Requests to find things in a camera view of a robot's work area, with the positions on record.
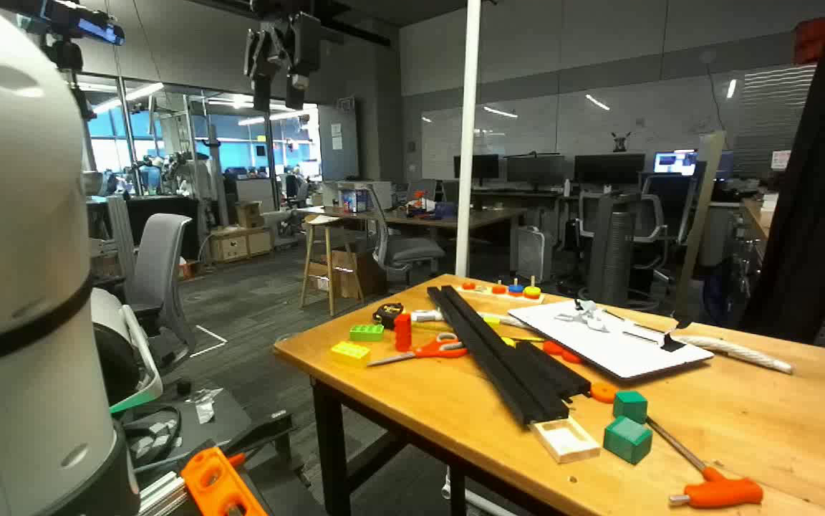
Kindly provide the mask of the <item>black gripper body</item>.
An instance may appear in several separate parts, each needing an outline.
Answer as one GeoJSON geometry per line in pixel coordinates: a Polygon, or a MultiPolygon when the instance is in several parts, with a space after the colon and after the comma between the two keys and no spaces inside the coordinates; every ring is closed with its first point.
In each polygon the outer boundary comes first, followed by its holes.
{"type": "Polygon", "coordinates": [[[321,65],[321,20],[298,12],[264,20],[247,31],[242,74],[255,87],[269,87],[284,74],[290,87],[307,90],[321,65]]]}

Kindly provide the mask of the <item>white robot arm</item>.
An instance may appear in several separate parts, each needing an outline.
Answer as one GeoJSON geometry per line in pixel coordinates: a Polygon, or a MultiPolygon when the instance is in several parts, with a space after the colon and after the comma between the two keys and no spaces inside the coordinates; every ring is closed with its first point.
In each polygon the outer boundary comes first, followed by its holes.
{"type": "Polygon", "coordinates": [[[277,438],[277,422],[136,475],[98,322],[118,322],[131,397],[161,397],[162,379],[131,306],[92,282],[78,161],[69,87],[0,15],[0,516],[274,516],[239,454],[277,438]]]}

